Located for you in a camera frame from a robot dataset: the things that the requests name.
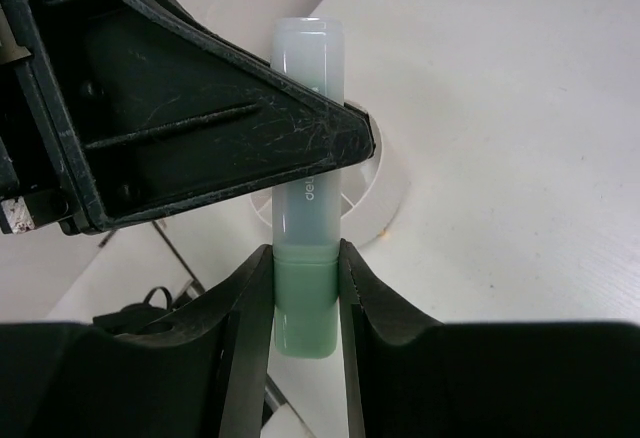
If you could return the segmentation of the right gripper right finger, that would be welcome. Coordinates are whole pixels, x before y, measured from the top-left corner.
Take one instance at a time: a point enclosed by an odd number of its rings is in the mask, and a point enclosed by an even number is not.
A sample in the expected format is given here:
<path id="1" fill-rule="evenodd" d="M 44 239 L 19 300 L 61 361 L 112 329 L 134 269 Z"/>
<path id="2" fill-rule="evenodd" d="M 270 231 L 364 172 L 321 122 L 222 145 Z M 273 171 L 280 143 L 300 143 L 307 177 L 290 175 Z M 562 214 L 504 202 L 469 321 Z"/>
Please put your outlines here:
<path id="1" fill-rule="evenodd" d="M 442 323 L 343 242 L 339 296 L 353 437 L 635 437 L 639 328 Z"/>

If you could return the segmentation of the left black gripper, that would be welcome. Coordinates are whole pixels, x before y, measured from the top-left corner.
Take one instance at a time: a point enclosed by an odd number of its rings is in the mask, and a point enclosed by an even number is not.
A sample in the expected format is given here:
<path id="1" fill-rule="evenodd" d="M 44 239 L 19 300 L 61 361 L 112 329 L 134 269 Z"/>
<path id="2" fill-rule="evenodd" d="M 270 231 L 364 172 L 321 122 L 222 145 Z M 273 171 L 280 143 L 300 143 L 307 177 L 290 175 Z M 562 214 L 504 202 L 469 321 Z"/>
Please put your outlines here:
<path id="1" fill-rule="evenodd" d="M 40 8 L 74 0 L 1 0 L 1 230 L 60 223 L 100 230 L 97 187 L 44 41 Z"/>

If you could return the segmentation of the green highlighter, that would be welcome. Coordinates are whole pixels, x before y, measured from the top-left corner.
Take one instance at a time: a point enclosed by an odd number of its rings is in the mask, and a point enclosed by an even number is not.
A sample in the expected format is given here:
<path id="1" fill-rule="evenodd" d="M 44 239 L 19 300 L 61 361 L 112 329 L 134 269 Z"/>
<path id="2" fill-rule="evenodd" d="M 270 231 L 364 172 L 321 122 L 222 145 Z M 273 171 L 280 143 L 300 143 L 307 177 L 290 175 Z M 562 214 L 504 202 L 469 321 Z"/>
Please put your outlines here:
<path id="1" fill-rule="evenodd" d="M 316 17 L 279 20 L 271 66 L 343 103 L 342 25 Z M 290 357 L 326 358 L 337 344 L 341 174 L 278 185 L 271 204 L 275 346 Z"/>

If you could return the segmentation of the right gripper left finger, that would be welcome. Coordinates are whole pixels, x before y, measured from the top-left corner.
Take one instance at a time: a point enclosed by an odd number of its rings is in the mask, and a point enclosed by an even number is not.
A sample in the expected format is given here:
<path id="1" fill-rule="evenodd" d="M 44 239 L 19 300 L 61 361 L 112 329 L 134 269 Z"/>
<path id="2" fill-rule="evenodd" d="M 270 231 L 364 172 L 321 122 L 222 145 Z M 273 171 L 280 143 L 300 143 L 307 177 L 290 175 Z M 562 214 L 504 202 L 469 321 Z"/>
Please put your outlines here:
<path id="1" fill-rule="evenodd" d="M 256 437 L 273 319 L 257 248 L 177 311 L 114 336 L 80 323 L 1 328 L 5 437 Z"/>

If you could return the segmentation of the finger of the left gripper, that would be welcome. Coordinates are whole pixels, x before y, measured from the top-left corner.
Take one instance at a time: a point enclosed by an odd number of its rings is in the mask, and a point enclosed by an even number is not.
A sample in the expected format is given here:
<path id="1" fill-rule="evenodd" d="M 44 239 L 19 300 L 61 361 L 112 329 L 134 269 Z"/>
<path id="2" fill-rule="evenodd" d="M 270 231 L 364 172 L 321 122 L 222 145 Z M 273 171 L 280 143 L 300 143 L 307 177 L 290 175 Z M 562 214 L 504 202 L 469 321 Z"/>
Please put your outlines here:
<path id="1" fill-rule="evenodd" d="M 367 115 L 177 0 L 29 0 L 74 185 L 68 230 L 158 220 L 369 158 Z"/>

